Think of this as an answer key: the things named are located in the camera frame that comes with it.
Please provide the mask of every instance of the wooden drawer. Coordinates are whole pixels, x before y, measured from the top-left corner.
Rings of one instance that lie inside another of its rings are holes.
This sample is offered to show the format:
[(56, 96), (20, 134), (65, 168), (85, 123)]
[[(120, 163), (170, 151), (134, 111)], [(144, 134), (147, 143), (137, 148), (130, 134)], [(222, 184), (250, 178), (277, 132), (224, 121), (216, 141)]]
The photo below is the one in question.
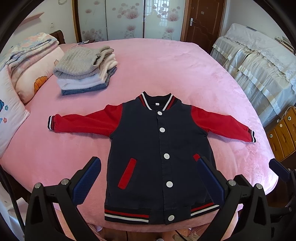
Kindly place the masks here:
[(279, 143), (281, 144), (281, 148), (284, 153), (284, 157), (290, 155), (293, 151), (295, 151), (295, 146), (288, 130), (288, 127), (285, 124), (284, 120), (281, 120), (277, 126), (274, 128), (276, 134), (279, 139)]
[(290, 135), (292, 137), (294, 146), (296, 145), (296, 112), (294, 107), (291, 107), (286, 116), (284, 117), (284, 121), (288, 127)]
[(276, 160), (277, 161), (283, 160), (285, 157), (284, 157), (283, 150), (281, 148), (281, 144), (279, 143), (279, 139), (276, 134), (276, 131), (273, 129), (271, 132), (269, 132), (267, 134), (267, 138)]

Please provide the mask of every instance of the red sleeve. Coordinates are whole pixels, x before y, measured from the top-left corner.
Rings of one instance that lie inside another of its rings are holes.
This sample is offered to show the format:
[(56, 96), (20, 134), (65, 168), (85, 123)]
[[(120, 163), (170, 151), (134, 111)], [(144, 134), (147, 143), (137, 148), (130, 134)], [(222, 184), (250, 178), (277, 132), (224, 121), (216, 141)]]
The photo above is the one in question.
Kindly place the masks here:
[(92, 114), (49, 117), (47, 127), (54, 132), (83, 132), (110, 136), (118, 127), (122, 114), (122, 104), (107, 105), (105, 109)]
[(231, 115), (207, 112), (192, 106), (191, 116), (194, 122), (206, 132), (246, 142), (256, 142), (254, 131), (238, 122)]

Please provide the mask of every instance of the silver bolt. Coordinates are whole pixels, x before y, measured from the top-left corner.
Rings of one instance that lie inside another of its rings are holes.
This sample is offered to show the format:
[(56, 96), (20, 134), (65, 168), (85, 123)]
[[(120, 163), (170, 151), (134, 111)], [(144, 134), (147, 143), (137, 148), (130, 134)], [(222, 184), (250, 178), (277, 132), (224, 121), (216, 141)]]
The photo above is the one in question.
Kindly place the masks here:
[(263, 186), (262, 186), (260, 183), (257, 183), (257, 184), (256, 184), (256, 187), (257, 187), (258, 189), (262, 189), (262, 188), (263, 188)]
[(230, 186), (235, 186), (237, 184), (234, 180), (229, 180), (228, 183)]
[(38, 189), (39, 187), (41, 187), (41, 183), (36, 183), (34, 187)]
[(68, 183), (69, 183), (69, 179), (66, 179), (66, 178), (61, 181), (62, 185), (67, 185)]

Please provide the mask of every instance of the wall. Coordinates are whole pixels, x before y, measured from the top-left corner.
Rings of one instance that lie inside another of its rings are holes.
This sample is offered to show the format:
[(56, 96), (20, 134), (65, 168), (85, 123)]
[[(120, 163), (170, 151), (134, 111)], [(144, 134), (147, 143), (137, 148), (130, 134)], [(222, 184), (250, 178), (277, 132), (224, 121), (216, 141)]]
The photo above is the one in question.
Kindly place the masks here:
[[(62, 30), (66, 43), (76, 43), (72, 0), (67, 0), (63, 5), (59, 5), (58, 0), (45, 0), (29, 15), (39, 12), (44, 12), (40, 18), (25, 23), (15, 30), (0, 56), (3, 56), (13, 45), (18, 44), (26, 37), (38, 32), (52, 33), (57, 30)], [(50, 28), (50, 23), (52, 22), (54, 23), (54, 27)]]
[(239, 23), (274, 38), (285, 36), (277, 23), (253, 0), (226, 0), (226, 13), (221, 31), (225, 35), (231, 24)]

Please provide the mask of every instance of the orange flower print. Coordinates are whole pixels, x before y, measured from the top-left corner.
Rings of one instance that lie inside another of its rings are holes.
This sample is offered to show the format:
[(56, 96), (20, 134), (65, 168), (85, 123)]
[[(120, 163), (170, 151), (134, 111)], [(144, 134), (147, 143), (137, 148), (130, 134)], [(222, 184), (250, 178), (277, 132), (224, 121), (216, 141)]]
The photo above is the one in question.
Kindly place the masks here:
[(38, 78), (34, 83), (34, 92), (35, 94), (41, 88), (41, 86), (47, 81), (47, 76), (42, 76)]

